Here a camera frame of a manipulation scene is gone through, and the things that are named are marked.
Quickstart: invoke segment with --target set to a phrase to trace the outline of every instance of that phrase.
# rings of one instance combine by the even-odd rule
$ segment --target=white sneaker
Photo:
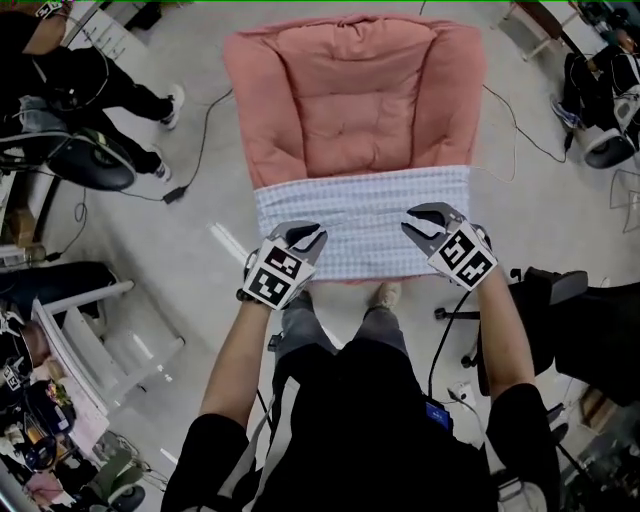
[[[180,119],[180,110],[182,109],[182,105],[184,105],[184,97],[184,89],[178,84],[173,84],[171,86],[171,92],[169,96],[167,96],[173,105],[173,110],[171,114],[160,121],[167,130],[173,130],[177,126],[178,119]]]
[[[382,283],[372,297],[369,307],[383,307],[393,310],[400,301],[402,287],[400,283]]]
[[[171,179],[171,176],[172,176],[171,169],[169,168],[169,166],[163,160],[160,160],[160,165],[153,172],[153,175],[156,178],[158,178],[160,181],[162,181],[163,183],[167,183]]]

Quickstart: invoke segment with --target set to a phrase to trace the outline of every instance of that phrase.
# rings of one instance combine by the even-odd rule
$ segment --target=blue gingham fabric
[[[255,191],[258,223],[267,236],[279,223],[308,220],[329,235],[315,280],[348,281],[431,274],[427,257],[401,231],[408,222],[433,234],[437,227],[407,215],[413,206],[443,201],[469,214],[469,167],[407,169],[292,181]],[[305,247],[311,240],[299,242]]]

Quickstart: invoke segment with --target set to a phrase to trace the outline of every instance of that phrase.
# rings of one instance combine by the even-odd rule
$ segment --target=gray pants
[[[311,295],[303,291],[282,315],[283,336],[276,348],[276,363],[286,354],[307,345],[317,344],[335,355],[339,350],[329,341],[313,310]],[[385,343],[407,355],[398,319],[387,308],[370,308],[354,339],[365,338]]]

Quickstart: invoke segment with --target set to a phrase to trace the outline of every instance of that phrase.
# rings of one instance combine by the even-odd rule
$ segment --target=desk
[[[509,19],[516,7],[522,8],[547,34],[533,50],[522,54],[525,61],[558,39],[562,39],[574,52],[585,55],[598,53],[607,46],[591,25],[572,23],[580,12],[571,2],[512,2],[503,19]]]

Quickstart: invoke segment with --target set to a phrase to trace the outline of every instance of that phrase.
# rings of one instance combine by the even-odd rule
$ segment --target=white plug
[[[465,404],[475,407],[476,406],[476,397],[473,394],[473,389],[471,388],[471,382],[456,382],[449,391],[461,402]]]

